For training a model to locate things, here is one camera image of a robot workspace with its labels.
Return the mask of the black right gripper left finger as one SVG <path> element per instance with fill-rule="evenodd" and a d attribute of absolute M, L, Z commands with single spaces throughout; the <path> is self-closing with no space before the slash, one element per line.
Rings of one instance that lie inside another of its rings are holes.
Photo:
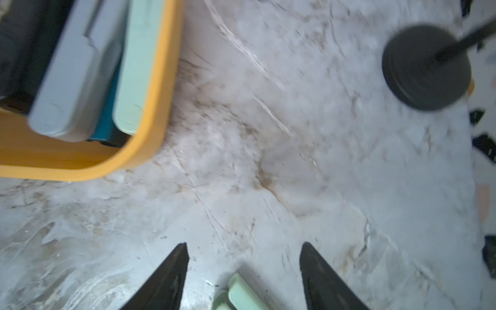
<path fill-rule="evenodd" d="M 178 244 L 121 310 L 179 309 L 188 263 L 187 244 Z"/>

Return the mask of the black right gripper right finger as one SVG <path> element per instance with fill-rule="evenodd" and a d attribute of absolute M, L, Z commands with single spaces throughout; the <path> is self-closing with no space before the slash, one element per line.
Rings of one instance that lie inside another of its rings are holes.
<path fill-rule="evenodd" d="M 369 310 L 309 242 L 302 245 L 299 264 L 308 309 Z"/>

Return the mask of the yellow plastic storage box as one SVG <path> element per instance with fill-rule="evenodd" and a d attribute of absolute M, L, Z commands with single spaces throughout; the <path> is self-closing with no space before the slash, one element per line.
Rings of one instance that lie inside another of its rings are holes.
<path fill-rule="evenodd" d="M 1 111 L 1 177 L 81 182 L 131 169 L 161 147 L 169 122 L 183 32 L 184 2 L 162 11 L 154 69 L 138 132 L 120 149 L 97 142 L 68 143 L 36 134 L 27 119 Z"/>

